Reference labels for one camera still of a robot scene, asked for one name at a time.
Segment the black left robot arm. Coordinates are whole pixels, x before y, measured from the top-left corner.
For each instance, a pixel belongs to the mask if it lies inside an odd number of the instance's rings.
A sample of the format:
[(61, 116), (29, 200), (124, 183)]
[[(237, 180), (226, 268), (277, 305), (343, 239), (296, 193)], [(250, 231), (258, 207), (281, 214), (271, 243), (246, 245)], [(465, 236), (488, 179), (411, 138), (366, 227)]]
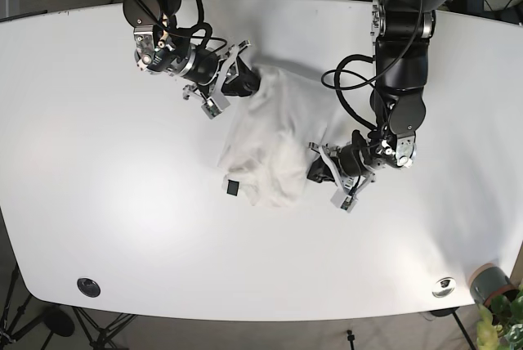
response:
[(342, 108), (368, 135), (355, 130), (345, 146), (310, 143), (318, 154), (307, 177), (332, 182), (332, 203), (350, 212), (357, 195), (389, 166), (408, 168), (416, 155), (416, 132), (426, 117), (423, 91), (436, 11), (447, 0), (374, 0), (373, 55), (346, 56), (326, 71)]

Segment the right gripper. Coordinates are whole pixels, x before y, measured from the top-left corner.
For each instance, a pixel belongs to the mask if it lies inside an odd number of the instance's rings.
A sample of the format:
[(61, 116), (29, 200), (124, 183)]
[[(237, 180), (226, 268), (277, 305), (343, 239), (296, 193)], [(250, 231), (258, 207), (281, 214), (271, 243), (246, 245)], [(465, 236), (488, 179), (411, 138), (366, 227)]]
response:
[(210, 119), (230, 106), (226, 96), (249, 97), (259, 90), (261, 78), (240, 56), (251, 45), (248, 40), (230, 47), (223, 61), (188, 38), (173, 41), (168, 35), (136, 35), (135, 43), (138, 68), (152, 75), (165, 73), (189, 81), (183, 88), (183, 99), (200, 101)]

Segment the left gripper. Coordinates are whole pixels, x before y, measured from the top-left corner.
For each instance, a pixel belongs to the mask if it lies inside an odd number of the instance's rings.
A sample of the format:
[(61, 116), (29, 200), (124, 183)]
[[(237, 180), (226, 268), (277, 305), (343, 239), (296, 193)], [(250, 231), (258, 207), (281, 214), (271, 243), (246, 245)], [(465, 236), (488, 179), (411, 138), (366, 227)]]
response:
[(364, 137), (359, 130), (344, 146), (319, 145), (308, 148), (318, 155), (306, 178), (316, 183), (333, 182), (337, 189), (330, 199), (338, 209), (350, 213), (358, 194), (376, 181), (376, 172), (386, 166), (410, 168), (416, 155), (416, 132), (393, 134), (388, 127), (373, 130)]

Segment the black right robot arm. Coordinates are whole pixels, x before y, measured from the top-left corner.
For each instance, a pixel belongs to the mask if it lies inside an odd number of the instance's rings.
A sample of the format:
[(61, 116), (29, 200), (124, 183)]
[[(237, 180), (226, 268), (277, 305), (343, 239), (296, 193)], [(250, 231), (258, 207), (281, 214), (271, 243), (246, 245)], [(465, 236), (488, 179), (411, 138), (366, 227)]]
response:
[(229, 106), (230, 97), (250, 97), (261, 79), (242, 60), (248, 41), (229, 44), (214, 36), (205, 20), (203, 0), (195, 0), (197, 20), (181, 27), (177, 13), (182, 0), (123, 0), (123, 14), (133, 27), (138, 68), (150, 74), (182, 78), (184, 99), (200, 101), (214, 119)]

